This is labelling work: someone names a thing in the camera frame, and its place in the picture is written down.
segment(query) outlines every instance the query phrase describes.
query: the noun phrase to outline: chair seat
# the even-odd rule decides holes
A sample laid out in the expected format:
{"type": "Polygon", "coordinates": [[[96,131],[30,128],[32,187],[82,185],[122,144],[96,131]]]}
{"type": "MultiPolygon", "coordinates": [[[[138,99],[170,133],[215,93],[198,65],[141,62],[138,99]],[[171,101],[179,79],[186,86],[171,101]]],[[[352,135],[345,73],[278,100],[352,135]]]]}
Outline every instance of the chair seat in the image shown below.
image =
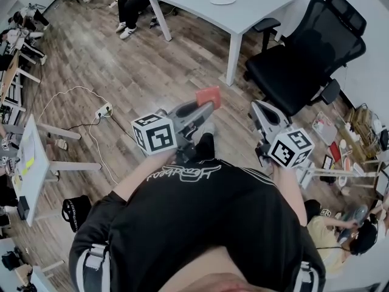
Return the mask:
{"type": "Polygon", "coordinates": [[[279,45],[246,61],[250,77],[287,116],[297,114],[325,85],[287,47],[279,45]]]}

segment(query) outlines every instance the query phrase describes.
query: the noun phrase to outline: paper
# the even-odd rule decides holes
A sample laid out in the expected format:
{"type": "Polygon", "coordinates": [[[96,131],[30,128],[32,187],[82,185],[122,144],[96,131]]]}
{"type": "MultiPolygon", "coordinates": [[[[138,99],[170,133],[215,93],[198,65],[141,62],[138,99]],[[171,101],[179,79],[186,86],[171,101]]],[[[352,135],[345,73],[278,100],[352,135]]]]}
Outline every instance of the paper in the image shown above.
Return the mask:
{"type": "Polygon", "coordinates": [[[26,175],[35,161],[35,144],[34,136],[31,133],[27,138],[22,140],[22,158],[23,165],[22,175],[26,175]]]}

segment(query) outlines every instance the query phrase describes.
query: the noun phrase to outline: black bag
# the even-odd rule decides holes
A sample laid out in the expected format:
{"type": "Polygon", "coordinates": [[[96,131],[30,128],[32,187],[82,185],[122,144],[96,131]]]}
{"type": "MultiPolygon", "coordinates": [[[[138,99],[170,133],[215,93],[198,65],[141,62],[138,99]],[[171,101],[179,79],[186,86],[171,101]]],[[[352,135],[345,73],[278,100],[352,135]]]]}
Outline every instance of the black bag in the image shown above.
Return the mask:
{"type": "Polygon", "coordinates": [[[77,232],[85,222],[91,208],[91,202],[86,195],[65,199],[62,204],[62,217],[69,222],[73,232],[77,232]]]}
{"type": "Polygon", "coordinates": [[[20,266],[19,257],[17,257],[13,251],[8,251],[6,254],[4,254],[1,257],[1,262],[9,271],[14,270],[20,266]]]}

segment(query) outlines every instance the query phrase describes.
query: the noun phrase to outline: person's left hand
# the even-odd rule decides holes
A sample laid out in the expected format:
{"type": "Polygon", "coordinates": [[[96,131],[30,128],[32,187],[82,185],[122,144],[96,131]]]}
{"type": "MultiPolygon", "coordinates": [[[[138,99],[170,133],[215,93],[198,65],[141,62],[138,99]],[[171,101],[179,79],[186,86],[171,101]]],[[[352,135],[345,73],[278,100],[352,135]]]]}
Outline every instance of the person's left hand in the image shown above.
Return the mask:
{"type": "Polygon", "coordinates": [[[351,221],[345,222],[345,228],[347,228],[347,229],[351,229],[351,228],[357,227],[357,226],[358,226],[357,220],[351,220],[351,221]]]}

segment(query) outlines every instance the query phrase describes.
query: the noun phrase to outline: white bowl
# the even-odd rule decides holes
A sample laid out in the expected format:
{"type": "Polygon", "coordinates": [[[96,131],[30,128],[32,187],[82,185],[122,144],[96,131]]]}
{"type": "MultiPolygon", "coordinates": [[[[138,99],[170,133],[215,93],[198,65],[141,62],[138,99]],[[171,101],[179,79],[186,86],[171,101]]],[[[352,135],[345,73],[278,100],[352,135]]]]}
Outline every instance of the white bowl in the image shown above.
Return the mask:
{"type": "Polygon", "coordinates": [[[236,0],[210,0],[212,4],[223,5],[223,4],[231,4],[236,0]]]}

